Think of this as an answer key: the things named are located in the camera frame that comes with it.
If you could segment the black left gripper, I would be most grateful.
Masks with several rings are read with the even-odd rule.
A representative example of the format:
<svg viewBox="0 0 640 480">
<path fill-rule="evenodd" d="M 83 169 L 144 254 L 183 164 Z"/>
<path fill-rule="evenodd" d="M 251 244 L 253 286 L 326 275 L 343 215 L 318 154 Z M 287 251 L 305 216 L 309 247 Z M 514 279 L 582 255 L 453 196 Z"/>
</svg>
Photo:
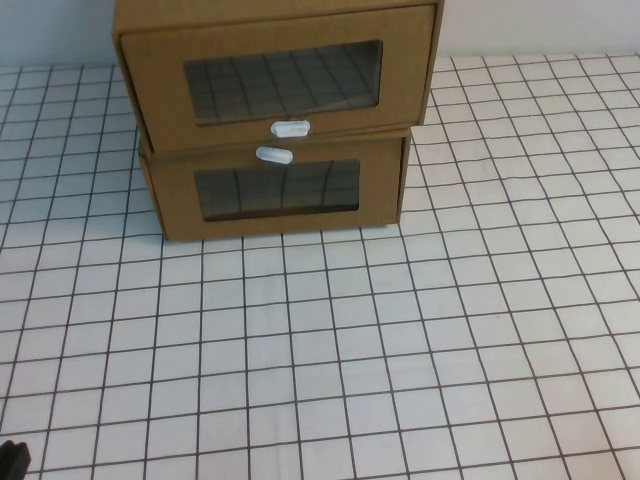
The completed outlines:
<svg viewBox="0 0 640 480">
<path fill-rule="evenodd" d="M 25 442 L 5 441 L 0 447 L 0 480 L 23 480 L 31 463 Z"/>
</svg>

